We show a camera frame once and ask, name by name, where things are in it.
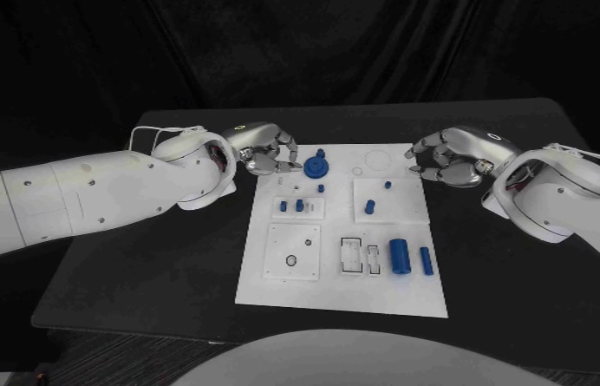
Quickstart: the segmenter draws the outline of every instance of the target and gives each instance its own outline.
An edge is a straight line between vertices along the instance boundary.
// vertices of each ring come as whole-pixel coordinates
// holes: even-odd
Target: table
[[[547,99],[149,112],[140,125],[217,133],[273,121],[300,144],[414,142],[453,125],[524,149],[586,143]],[[142,132],[135,150],[149,151]],[[419,163],[432,161],[425,155]],[[425,182],[449,319],[234,304],[257,177],[208,208],[179,207],[75,238],[34,325],[246,343],[319,328],[436,340],[524,366],[600,371],[600,253],[577,237],[547,244],[481,206],[492,182],[466,190]]]

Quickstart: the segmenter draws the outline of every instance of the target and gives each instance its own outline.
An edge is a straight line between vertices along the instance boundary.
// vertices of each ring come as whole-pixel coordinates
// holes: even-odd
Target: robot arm
[[[126,150],[3,171],[0,253],[126,226],[175,204],[184,210],[208,206],[236,191],[238,160],[256,174],[302,169],[293,162],[296,154],[290,162],[279,162],[282,167],[276,161],[279,151],[272,147],[282,141],[295,145],[277,125],[254,123],[237,129],[224,135],[202,127],[159,129],[181,134],[156,146],[152,155]],[[234,135],[236,143],[246,142],[243,150],[264,154],[272,162],[244,156],[225,135]]]
[[[598,155],[559,144],[523,154],[501,136],[468,127],[432,134],[407,158],[432,146],[440,168],[412,167],[413,173],[459,187],[491,175],[484,206],[538,239],[559,243],[576,232],[600,251],[600,166],[585,159]]]

